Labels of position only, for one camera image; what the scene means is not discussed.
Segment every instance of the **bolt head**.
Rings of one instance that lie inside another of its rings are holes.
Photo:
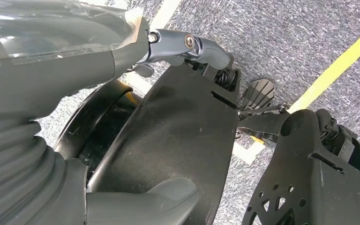
[[[194,45],[195,45],[194,37],[191,34],[187,34],[184,37],[184,43],[186,44],[186,47],[188,49],[192,49],[194,47]]]
[[[158,36],[155,33],[151,33],[148,35],[148,42],[154,43],[158,41]]]

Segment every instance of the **yellow line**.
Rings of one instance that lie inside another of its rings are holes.
[[[293,113],[307,108],[318,96],[320,96],[344,71],[346,71],[360,57],[360,38],[332,65],[322,73],[311,87],[289,109]]]

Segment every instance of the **plastic wrap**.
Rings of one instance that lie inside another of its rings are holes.
[[[125,11],[74,0],[0,0],[0,64],[122,48],[137,40],[142,15],[139,8]]]

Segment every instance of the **black metal bracket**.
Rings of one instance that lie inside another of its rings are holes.
[[[265,130],[254,129],[277,134],[277,145],[242,224],[253,225],[258,218],[262,225],[360,225],[360,144],[355,136],[339,126],[335,136],[322,139],[323,128],[330,127],[309,110],[285,120],[281,114],[270,116]],[[264,121],[263,115],[254,117]],[[269,127],[270,121],[277,124]],[[326,121],[336,130],[331,117]]]

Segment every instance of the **white line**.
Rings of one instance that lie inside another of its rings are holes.
[[[163,29],[169,22],[170,18],[176,11],[181,0],[164,0],[162,2],[161,8],[159,8],[157,14],[155,14],[154,19],[152,19],[150,28],[151,29]]]
[[[124,74],[125,83],[129,84],[131,87],[138,89],[144,95],[151,89],[152,84],[145,81],[141,76],[136,72],[130,72]]]
[[[238,143],[234,142],[234,147],[232,153],[245,161],[247,164],[251,165],[256,159],[257,154],[259,154],[265,146],[258,142],[253,143],[247,150],[240,146]]]

